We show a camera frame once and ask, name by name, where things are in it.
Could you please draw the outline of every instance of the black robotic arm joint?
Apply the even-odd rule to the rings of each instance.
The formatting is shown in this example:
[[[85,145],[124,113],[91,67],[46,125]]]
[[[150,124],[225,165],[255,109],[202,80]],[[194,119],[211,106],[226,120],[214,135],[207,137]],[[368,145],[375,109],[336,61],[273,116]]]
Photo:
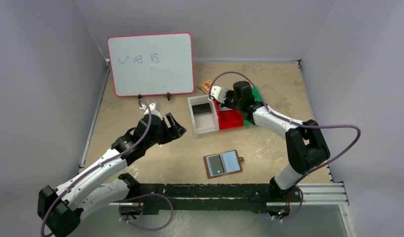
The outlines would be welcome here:
[[[314,120],[308,120],[304,125],[318,125]],[[292,128],[285,134],[289,163],[299,174],[320,165],[330,157],[330,151],[320,129]]]
[[[151,116],[151,125],[144,139],[137,147],[122,156],[122,159],[126,160],[128,166],[137,159],[143,157],[146,151],[153,145],[169,143],[186,133],[186,129],[180,126],[171,113],[166,114],[171,127],[167,126],[164,118],[160,119],[156,115]],[[148,126],[148,121],[149,115],[145,115],[139,120],[136,128],[131,128],[125,133],[125,135],[118,137],[111,145],[111,148],[116,149],[120,153],[130,148],[142,137]]]

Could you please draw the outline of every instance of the beige tabletop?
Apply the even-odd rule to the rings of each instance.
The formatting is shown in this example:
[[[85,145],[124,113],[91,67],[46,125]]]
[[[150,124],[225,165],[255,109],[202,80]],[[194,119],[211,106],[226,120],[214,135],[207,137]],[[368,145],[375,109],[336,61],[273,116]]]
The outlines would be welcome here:
[[[308,120],[312,113],[297,64],[263,63],[200,63],[194,65],[192,94],[144,97],[149,103],[161,102],[161,114],[172,113],[177,122],[187,129],[180,139],[155,145],[146,155],[120,173],[129,172],[141,183],[268,183],[287,164],[286,142],[264,127],[255,125],[207,134],[194,135],[187,98],[203,95],[198,88],[206,80],[225,71],[238,71],[259,86],[264,99],[273,109],[294,119]],[[232,89],[232,84],[243,80],[238,75],[225,75],[216,85]],[[117,97],[113,78],[108,80],[94,132],[86,166],[95,162],[117,137],[135,127],[143,117],[137,97]],[[244,158],[243,171],[208,179],[203,156],[237,150]],[[113,181],[120,173],[107,182]],[[325,168],[312,173],[303,183],[329,183]]]

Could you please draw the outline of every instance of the whiteboard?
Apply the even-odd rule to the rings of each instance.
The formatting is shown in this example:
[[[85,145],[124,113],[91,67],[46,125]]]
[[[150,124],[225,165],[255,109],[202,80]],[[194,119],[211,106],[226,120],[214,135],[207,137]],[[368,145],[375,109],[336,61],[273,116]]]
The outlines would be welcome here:
[[[189,33],[110,37],[108,48],[117,96],[193,92]]]

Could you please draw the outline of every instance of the red whiteboard frame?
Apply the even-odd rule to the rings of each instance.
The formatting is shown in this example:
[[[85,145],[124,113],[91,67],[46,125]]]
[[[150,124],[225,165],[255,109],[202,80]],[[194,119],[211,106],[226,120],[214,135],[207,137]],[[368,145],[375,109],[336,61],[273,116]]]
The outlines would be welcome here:
[[[137,97],[138,95],[118,95],[116,93],[116,86],[114,85],[114,73],[113,73],[113,68],[112,66],[112,60],[110,57],[110,48],[109,48],[109,40],[111,38],[122,38],[122,37],[135,37],[135,36],[161,36],[161,35],[178,35],[178,34],[188,34],[190,36],[190,52],[191,52],[191,70],[192,70],[192,77],[193,77],[193,90],[191,92],[184,92],[184,93],[171,93],[171,95],[184,95],[184,94],[192,94],[194,92],[194,60],[193,60],[193,37],[191,36],[190,32],[173,32],[173,33],[158,33],[158,34],[141,34],[141,35],[126,35],[126,36],[111,36],[106,40],[106,45],[108,46],[108,52],[109,52],[109,60],[110,60],[110,70],[113,75],[113,87],[114,87],[114,93],[118,97]],[[156,95],[167,95],[165,94],[145,94],[141,96],[156,96]]]

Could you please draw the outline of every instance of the green object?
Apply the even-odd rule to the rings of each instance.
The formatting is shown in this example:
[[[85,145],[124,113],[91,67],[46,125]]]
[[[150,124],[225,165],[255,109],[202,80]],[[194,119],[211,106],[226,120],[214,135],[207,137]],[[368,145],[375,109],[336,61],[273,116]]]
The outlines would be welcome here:
[[[258,92],[257,92],[257,90],[256,90],[253,86],[251,86],[251,91],[253,92],[254,99],[255,99],[256,101],[262,101],[260,95],[259,95]],[[244,120],[244,126],[247,126],[247,125],[253,125],[253,124],[250,123],[250,122],[248,122],[247,120]]]

